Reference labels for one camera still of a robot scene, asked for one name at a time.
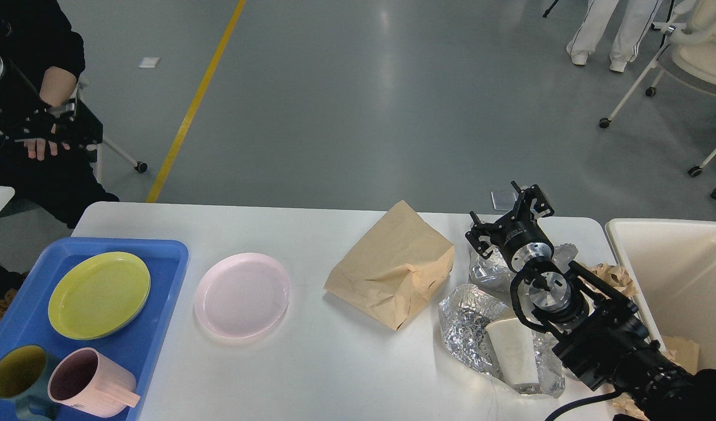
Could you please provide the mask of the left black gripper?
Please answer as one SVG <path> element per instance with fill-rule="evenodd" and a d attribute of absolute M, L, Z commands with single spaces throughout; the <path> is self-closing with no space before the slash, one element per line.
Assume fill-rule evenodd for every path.
<path fill-rule="evenodd" d="M 97 146 L 104 141 L 104 126 L 83 101 L 46 108 L 32 83 L 0 55 L 0 160 L 14 157 L 19 142 L 29 139 Z"/>

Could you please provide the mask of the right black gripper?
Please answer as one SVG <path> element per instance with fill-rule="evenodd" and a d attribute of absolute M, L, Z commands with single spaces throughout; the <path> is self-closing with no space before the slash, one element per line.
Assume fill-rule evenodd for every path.
<path fill-rule="evenodd" d="M 552 261 L 554 246 L 537 220 L 550 218 L 555 210 L 537 184 L 520 187 L 511 181 L 511 186 L 518 196 L 510 218 L 489 223 L 481 220 L 477 213 L 469 213 L 472 225 L 465 238 L 484 260 L 490 259 L 498 249 L 508 267 L 520 272 L 527 264 Z"/>

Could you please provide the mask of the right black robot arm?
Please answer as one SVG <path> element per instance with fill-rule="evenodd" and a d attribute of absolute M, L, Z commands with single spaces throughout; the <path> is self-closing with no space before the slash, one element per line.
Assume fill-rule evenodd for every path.
<path fill-rule="evenodd" d="M 570 261 L 566 271 L 553 260 L 553 244 L 538 219 L 554 210 L 540 187 L 511 186 L 518 197 L 494 223 L 470 212 L 466 238 L 473 251 L 488 259 L 499 250 L 515 275 L 510 282 L 511 308 L 522 325 L 556 339 L 553 352 L 562 365 L 596 390 L 608 394 L 563 405 L 548 416 L 627 394 L 650 420 L 716 420 L 716 370 L 690 374 L 660 352 L 660 342 L 636 317 L 638 306 L 590 270 Z"/>

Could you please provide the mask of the seated person's hand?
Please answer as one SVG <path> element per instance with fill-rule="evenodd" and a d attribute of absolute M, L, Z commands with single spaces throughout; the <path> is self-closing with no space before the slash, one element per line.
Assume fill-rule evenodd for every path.
<path fill-rule="evenodd" d="M 26 139 L 23 142 L 27 157 L 31 160 L 43 161 L 47 156 L 55 157 L 61 151 L 70 151 L 67 142 L 55 142 L 44 138 Z"/>

